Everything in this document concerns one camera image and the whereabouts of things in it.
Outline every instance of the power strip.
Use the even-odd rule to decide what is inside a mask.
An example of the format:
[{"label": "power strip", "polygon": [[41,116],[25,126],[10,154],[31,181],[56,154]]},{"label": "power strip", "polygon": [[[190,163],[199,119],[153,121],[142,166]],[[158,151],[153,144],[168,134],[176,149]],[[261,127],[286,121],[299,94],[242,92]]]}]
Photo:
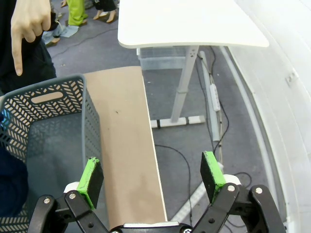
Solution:
[{"label": "power strip", "polygon": [[211,84],[209,86],[209,89],[210,89],[210,95],[212,98],[213,109],[215,112],[218,112],[220,111],[220,103],[219,103],[219,98],[218,98],[217,87],[215,84]]}]

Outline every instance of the pointing finger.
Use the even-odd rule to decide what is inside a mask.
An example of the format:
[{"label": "pointing finger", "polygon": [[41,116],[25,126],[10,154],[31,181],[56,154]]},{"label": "pointing finger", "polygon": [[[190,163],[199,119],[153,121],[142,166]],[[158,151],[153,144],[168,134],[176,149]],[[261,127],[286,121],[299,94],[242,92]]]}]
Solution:
[{"label": "pointing finger", "polygon": [[14,60],[15,71],[18,76],[23,73],[23,62],[21,57],[21,34],[12,33],[12,56]]}]

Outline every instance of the screw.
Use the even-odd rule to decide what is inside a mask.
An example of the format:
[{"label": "screw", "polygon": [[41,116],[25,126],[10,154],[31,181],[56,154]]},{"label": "screw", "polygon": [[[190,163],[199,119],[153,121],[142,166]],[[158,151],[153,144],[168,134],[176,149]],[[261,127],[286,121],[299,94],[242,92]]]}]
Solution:
[{"label": "screw", "polygon": [[209,223],[214,223],[214,222],[215,222],[215,219],[210,218],[210,219],[208,220],[208,222],[209,222]]},{"label": "screw", "polygon": [[256,188],[256,193],[261,194],[262,193],[262,189],[261,188]]},{"label": "screw", "polygon": [[45,204],[48,204],[50,202],[50,199],[49,198],[45,198],[44,201],[43,201]]},{"label": "screw", "polygon": [[192,229],[187,228],[187,229],[185,229],[185,230],[183,231],[183,233],[190,233],[191,231],[192,231]]},{"label": "screw", "polygon": [[235,190],[235,187],[233,185],[228,186],[228,191],[233,192]]},{"label": "screw", "polygon": [[74,193],[71,193],[70,195],[69,195],[69,198],[70,199],[74,199],[76,197],[76,195],[74,194]]}]

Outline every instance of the perforated basket side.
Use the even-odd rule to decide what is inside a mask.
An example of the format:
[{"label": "perforated basket side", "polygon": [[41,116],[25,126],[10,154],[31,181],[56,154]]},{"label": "perforated basket side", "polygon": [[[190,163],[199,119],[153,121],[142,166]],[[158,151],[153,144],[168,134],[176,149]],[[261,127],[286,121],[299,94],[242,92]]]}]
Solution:
[{"label": "perforated basket side", "polygon": [[87,160],[91,157],[97,157],[102,162],[99,115],[87,90],[85,91],[84,111],[84,135],[82,137],[82,139],[84,140],[83,144],[85,145],[84,165],[86,165]]},{"label": "perforated basket side", "polygon": [[28,229],[28,216],[26,206],[17,217],[0,217],[0,232],[26,233]]},{"label": "perforated basket side", "polygon": [[[0,103],[1,111],[6,110],[5,128],[0,127],[0,143],[15,157],[26,162],[28,134],[33,122],[47,118],[82,112],[85,79],[74,75],[30,85],[8,93]],[[62,98],[40,104],[32,98],[61,92]],[[0,233],[26,233],[28,229],[27,207],[23,206],[17,217],[0,218]]]}]

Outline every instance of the wooden board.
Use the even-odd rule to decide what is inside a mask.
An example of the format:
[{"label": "wooden board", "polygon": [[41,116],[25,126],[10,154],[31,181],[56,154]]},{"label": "wooden board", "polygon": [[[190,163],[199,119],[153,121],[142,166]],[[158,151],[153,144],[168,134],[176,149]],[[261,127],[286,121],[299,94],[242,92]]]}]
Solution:
[{"label": "wooden board", "polygon": [[167,220],[140,67],[85,75],[100,116],[110,228]]}]

